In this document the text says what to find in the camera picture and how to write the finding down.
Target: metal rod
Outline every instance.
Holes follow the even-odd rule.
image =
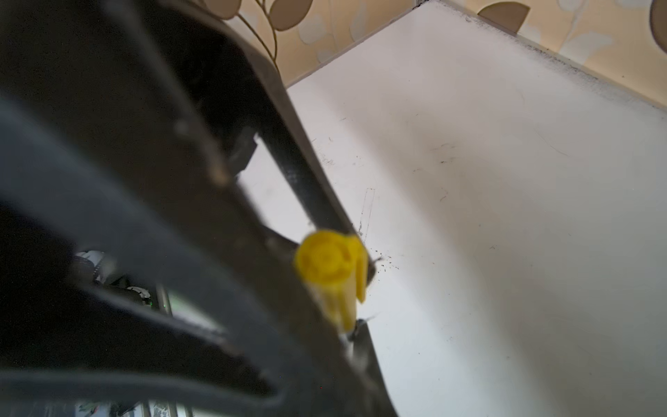
[[[160,311],[171,316],[171,303],[169,302],[169,294],[161,284],[157,285],[157,303],[160,306]]]
[[[164,288],[162,284],[158,284],[156,287],[157,292],[157,302],[160,306],[160,311],[171,316],[171,303],[169,302],[169,294],[167,289]],[[167,409],[169,410],[169,417],[178,417],[178,409],[176,408],[176,403],[168,402]]]
[[[151,406],[148,401],[141,403],[141,417],[151,417]]]

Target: yellow plastic part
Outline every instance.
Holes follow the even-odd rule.
[[[368,255],[359,238],[315,232],[297,249],[294,266],[325,316],[340,332],[351,332],[357,320],[356,300],[366,299]]]

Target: beige wallpaper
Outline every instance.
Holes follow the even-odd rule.
[[[263,51],[286,85],[398,18],[415,3],[195,1]],[[667,107],[667,0],[451,1],[575,66]]]
[[[414,6],[414,0],[197,0],[263,51],[286,85]]]
[[[667,0],[455,1],[667,107]]]

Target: scratch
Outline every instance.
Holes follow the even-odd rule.
[[[578,347],[579,349],[583,350],[584,352],[586,352],[587,354],[593,356],[592,353],[590,353],[589,351],[587,351],[586,349],[584,349],[581,345],[578,344],[577,347]]]
[[[549,145],[549,147],[550,147],[551,149],[553,149],[554,151],[560,153],[561,155],[565,155],[566,157],[570,157],[567,153],[565,153],[565,152],[563,152],[563,151],[559,151],[558,149],[556,149],[555,147],[553,147],[553,146],[551,145],[551,143],[547,142],[546,139],[544,139],[544,136],[542,136],[542,135],[540,134],[540,132],[537,131],[537,129],[533,129],[533,130],[535,131],[535,133],[538,134],[538,136],[540,137],[540,139],[542,139],[542,140],[544,141],[544,143],[546,143],[547,145]]]
[[[374,201],[375,201],[375,189],[366,188],[366,193],[364,194],[364,204],[362,206],[361,219],[359,220],[359,236],[363,237],[364,243],[366,243],[366,238],[368,237],[368,226],[370,225],[371,215],[373,214]]]
[[[524,93],[521,91],[519,87],[514,86],[514,89],[519,93],[521,96],[521,99],[524,101],[524,107],[526,106],[526,98],[524,97]]]

